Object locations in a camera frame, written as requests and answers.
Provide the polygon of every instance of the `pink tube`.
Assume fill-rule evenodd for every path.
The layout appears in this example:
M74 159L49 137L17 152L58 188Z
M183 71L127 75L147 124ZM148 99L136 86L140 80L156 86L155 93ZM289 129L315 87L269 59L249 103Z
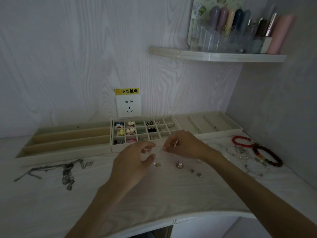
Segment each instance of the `pink tube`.
M293 19L293 15L288 15L282 16L277 20L272 32L272 42L268 47L267 54L278 54Z

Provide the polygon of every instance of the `wall shelf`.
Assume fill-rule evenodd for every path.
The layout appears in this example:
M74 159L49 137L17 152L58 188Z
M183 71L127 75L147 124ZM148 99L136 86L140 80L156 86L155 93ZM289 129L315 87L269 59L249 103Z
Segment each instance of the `wall shelf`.
M154 46L149 47L149 53L169 58L210 62L284 62L286 59L286 55L205 53L190 49Z

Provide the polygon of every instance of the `right hand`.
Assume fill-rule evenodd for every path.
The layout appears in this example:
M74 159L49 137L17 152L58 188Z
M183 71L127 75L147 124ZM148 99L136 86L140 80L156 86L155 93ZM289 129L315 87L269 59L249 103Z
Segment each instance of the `right hand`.
M163 151L203 161L206 161L209 156L220 154L185 130L170 135L163 145Z

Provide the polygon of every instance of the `electrical outlet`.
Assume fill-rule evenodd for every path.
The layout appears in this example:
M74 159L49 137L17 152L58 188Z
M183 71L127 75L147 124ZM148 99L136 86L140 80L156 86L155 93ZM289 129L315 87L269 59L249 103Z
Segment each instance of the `electrical outlet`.
M141 95L116 95L118 116L120 118L141 116Z

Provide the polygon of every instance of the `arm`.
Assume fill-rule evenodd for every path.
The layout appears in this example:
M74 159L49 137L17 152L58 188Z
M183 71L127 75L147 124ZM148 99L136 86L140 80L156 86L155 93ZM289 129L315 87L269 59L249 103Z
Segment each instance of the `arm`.
M191 133L181 130L169 136L163 150L209 164L272 237L317 237L317 226L311 220Z
M98 189L92 203L66 238L98 236L108 213L141 181L153 163L154 154L145 161L140 160L140 154L145 152L144 149L152 149L154 146L154 143L148 141L137 142L125 148L115 158L109 180Z

